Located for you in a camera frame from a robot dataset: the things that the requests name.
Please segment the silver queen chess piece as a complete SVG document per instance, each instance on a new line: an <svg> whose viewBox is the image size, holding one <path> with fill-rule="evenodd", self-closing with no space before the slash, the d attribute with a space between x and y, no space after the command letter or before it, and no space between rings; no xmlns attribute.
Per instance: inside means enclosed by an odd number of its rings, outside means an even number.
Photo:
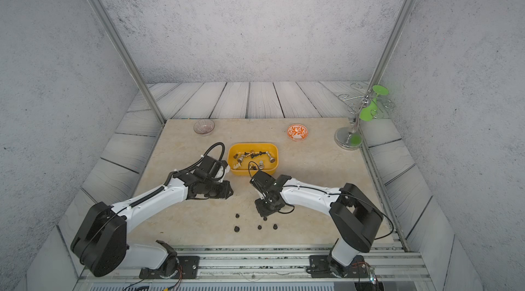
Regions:
<svg viewBox="0 0 525 291"><path fill-rule="evenodd" d="M276 162L276 159L270 154L270 152L266 152L266 155L268 156L270 163Z"/></svg>

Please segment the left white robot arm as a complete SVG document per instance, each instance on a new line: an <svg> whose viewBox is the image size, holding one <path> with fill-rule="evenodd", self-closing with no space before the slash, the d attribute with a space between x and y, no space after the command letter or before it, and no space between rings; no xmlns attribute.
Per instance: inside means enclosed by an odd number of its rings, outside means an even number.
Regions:
<svg viewBox="0 0 525 291"><path fill-rule="evenodd" d="M173 171L159 187L123 202L92 206L72 243L71 251L94 277L116 269L141 268L146 276L171 279L179 272L177 252L164 241L155 246L133 245L127 236L161 211L202 195L227 199L234 193L228 180Z"/></svg>

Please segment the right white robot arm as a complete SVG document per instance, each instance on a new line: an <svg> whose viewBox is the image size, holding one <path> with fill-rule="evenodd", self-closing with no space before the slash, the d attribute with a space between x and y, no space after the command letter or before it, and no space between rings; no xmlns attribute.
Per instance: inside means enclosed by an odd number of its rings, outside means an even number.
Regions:
<svg viewBox="0 0 525 291"><path fill-rule="evenodd" d="M286 206L302 206L328 215L340 234L329 257L340 267L350 266L358 254L370 251L386 218L355 184L328 188L286 175L274 178L263 171L256 172L250 184L260 195L255 206L261 217L278 213Z"/></svg>

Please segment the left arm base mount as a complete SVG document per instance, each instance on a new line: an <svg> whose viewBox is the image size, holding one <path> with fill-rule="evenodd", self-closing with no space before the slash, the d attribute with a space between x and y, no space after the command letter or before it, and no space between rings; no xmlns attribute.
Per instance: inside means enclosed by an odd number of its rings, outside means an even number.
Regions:
<svg viewBox="0 0 525 291"><path fill-rule="evenodd" d="M158 269L142 268L139 278L144 280L194 280L197 278L200 257L196 255L179 256L168 243L157 240L162 249L167 251L167 258Z"/></svg>

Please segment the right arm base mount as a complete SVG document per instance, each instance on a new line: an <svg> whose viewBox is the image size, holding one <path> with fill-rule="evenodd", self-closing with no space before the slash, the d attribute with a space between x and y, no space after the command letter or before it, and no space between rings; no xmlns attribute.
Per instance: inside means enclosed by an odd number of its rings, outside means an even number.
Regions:
<svg viewBox="0 0 525 291"><path fill-rule="evenodd" d="M368 277L369 265L358 251L331 251L328 255L311 255L306 273L312 278Z"/></svg>

